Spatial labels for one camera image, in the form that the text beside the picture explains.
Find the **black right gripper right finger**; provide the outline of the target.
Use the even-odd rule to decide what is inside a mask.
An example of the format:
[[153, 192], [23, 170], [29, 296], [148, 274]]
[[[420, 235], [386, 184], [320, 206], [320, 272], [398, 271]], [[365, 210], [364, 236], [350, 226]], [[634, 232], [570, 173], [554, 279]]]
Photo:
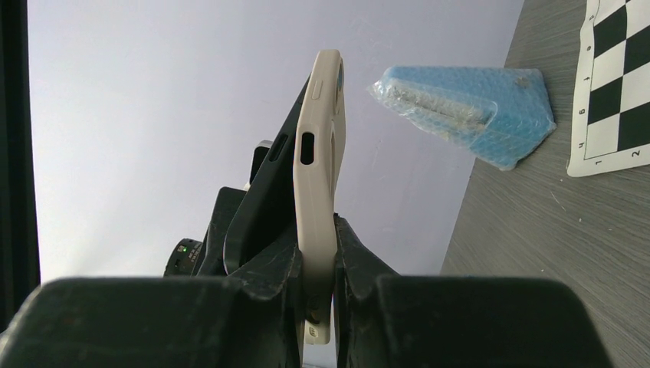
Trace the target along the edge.
[[610, 367], [583, 302], [548, 278], [405, 276], [334, 219], [339, 367]]

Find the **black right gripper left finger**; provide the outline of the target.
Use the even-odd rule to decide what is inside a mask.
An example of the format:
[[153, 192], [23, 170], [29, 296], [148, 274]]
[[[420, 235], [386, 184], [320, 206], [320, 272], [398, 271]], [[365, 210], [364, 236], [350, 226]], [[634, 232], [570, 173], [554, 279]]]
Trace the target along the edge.
[[220, 277], [68, 278], [22, 305], [3, 367], [299, 367], [294, 226]]

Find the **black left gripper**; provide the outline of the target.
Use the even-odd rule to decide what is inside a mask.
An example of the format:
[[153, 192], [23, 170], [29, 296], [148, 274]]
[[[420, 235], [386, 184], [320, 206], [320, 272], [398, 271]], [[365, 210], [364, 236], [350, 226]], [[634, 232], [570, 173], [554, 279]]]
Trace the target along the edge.
[[164, 277], [226, 276], [223, 248], [225, 236], [246, 191], [222, 187], [218, 191], [208, 228], [202, 241], [183, 238], [167, 261]]

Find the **black phone from case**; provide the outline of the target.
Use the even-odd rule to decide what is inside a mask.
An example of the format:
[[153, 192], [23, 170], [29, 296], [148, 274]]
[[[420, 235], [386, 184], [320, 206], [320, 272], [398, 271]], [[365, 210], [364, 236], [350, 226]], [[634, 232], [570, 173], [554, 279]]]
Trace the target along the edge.
[[306, 91], [304, 85], [231, 221], [223, 247], [227, 274], [254, 258], [295, 221], [294, 145]]

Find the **beige phone case with ring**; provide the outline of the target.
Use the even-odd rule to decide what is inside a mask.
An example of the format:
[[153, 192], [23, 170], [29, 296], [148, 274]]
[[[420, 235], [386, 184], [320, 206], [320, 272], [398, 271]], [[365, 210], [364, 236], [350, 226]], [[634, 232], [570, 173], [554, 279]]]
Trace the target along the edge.
[[337, 237], [336, 184], [346, 143], [343, 59], [318, 53], [297, 122], [293, 183], [298, 248], [303, 258], [304, 342], [330, 341]]

